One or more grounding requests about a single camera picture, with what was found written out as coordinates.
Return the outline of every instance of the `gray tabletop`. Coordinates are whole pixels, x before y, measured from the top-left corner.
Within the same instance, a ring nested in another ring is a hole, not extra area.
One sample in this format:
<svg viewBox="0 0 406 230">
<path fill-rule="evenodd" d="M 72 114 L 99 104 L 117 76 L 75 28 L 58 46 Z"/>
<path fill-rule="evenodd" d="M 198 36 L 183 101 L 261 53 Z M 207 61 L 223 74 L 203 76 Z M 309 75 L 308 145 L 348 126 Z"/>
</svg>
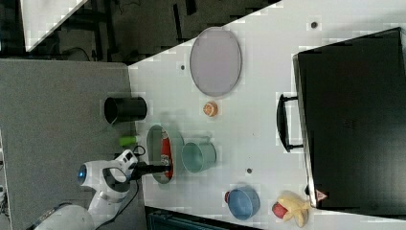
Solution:
<svg viewBox="0 0 406 230">
<path fill-rule="evenodd" d="M 1 60 L 0 69 L 0 128 L 12 228 L 26 229 L 61 202 L 87 208 L 92 192 L 78 185 L 79 166 L 113 159 L 122 151 L 118 138 L 131 132 L 130 124 L 110 126 L 102 114 L 107 97 L 130 95 L 127 67 Z M 136 219 L 128 215 L 101 229 L 133 229 Z"/>
</svg>

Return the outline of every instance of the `yellow toy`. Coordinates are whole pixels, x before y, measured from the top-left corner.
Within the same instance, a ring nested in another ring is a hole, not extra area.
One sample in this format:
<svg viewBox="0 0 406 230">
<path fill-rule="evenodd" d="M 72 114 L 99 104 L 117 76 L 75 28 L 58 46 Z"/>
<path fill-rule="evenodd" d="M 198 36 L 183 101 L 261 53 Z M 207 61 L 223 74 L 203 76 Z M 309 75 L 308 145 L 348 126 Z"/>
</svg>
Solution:
<svg viewBox="0 0 406 230">
<path fill-rule="evenodd" d="M 305 226 L 307 210 L 311 207 L 309 201 L 303 202 L 290 195 L 281 195 L 278 198 L 278 203 L 287 210 L 283 216 L 283 221 L 288 221 L 295 217 L 299 227 Z"/>
</svg>

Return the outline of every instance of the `blue bowl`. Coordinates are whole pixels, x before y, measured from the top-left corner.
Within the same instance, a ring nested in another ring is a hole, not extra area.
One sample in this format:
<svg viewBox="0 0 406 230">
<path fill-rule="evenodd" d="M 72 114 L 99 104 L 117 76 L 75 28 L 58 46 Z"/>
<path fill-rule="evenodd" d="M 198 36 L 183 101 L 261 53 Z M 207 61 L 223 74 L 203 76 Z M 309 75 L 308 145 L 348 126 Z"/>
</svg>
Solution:
<svg viewBox="0 0 406 230">
<path fill-rule="evenodd" d="M 230 212 L 237 219 L 249 219 L 259 210 L 258 194 L 249 186 L 232 190 L 226 199 Z"/>
</svg>

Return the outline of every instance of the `round plate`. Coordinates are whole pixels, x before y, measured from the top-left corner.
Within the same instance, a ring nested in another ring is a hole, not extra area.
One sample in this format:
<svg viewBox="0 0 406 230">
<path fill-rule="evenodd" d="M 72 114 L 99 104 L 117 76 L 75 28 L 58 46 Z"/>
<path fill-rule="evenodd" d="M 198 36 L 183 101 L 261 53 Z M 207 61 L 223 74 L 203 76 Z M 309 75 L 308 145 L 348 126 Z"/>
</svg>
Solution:
<svg viewBox="0 0 406 230">
<path fill-rule="evenodd" d="M 241 71 L 241 51 L 235 36 L 219 27 L 203 31 L 193 44 L 190 66 L 200 91 L 212 97 L 227 94 Z"/>
</svg>

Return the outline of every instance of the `orange ball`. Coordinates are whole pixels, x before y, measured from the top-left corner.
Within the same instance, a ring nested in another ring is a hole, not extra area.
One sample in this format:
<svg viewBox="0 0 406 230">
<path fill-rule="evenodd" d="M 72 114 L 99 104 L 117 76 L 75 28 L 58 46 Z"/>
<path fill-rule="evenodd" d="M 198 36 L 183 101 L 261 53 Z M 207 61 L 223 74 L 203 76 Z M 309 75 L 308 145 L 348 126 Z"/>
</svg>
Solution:
<svg viewBox="0 0 406 230">
<path fill-rule="evenodd" d="M 213 117 L 217 115 L 218 112 L 217 104 L 215 102 L 208 102 L 204 105 L 203 111 L 209 117 Z"/>
</svg>

